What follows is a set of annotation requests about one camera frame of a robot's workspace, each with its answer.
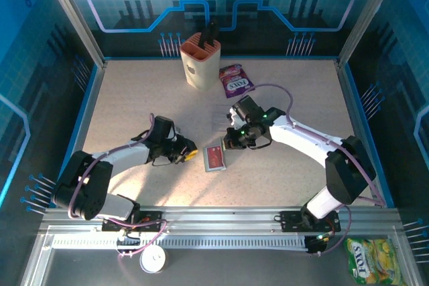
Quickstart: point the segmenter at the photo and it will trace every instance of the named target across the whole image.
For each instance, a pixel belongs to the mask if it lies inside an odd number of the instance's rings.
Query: round white object
[[[167,253],[160,246],[151,244],[140,256],[140,267],[146,273],[159,273],[167,261]]]

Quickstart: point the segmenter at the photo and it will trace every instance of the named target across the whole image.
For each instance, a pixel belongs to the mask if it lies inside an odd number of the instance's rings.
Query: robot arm
[[[277,141],[307,154],[325,168],[326,186],[301,210],[302,219],[309,227],[343,204],[351,204],[367,187],[367,182],[353,163],[329,142],[344,147],[358,160],[371,180],[375,178],[375,171],[363,144],[356,137],[350,136],[344,140],[318,132],[287,118],[286,113],[279,109],[264,111],[250,96],[234,104],[228,118],[234,127],[227,129],[224,138],[226,149],[260,149]],[[265,137],[269,143],[257,147],[256,140],[260,137]]]
[[[91,220],[96,216],[113,217],[120,220],[137,222],[139,204],[122,196],[107,193],[112,177],[137,165],[153,162],[164,156],[173,164],[188,161],[198,151],[193,141],[177,133],[173,121],[164,117],[154,119],[153,130],[141,143],[142,134],[134,137],[125,146],[110,150],[110,153],[89,154],[83,151],[73,153],[64,169],[54,192],[55,205],[68,208],[72,195],[82,180],[82,175],[90,164],[107,154],[89,172],[78,191],[72,211],[77,216]]]

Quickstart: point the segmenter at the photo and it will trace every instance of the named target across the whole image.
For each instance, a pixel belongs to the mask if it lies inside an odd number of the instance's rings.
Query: white pen holder
[[[180,55],[186,81],[199,90],[208,90],[219,81],[219,62],[221,43],[214,40],[213,46],[204,43],[204,49],[198,47],[201,33],[195,33],[180,46]]]

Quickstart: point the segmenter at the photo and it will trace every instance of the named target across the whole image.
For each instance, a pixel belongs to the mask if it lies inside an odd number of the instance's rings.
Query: beige tabletop
[[[329,135],[353,134],[333,61],[222,59],[221,67],[236,63],[243,65],[254,84],[288,87],[294,95],[291,116],[297,121]],[[276,88],[258,88],[251,95],[264,109],[285,110],[289,102]],[[227,169],[205,172],[202,150],[225,135],[221,131],[226,122],[219,115],[237,100],[238,96],[226,99],[220,81],[207,92],[191,87],[180,60],[110,61],[84,151],[104,151],[128,142],[149,128],[149,114],[154,113],[172,119],[200,152],[180,165],[128,169],[111,180],[109,192],[142,205],[302,205],[324,187],[324,168],[286,145],[225,151]],[[365,190],[363,196],[370,194]]]

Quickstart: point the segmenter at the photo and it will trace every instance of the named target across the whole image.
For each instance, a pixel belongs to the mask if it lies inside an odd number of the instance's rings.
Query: green snack bag
[[[389,239],[348,238],[349,271],[358,284],[406,286],[395,248]]]

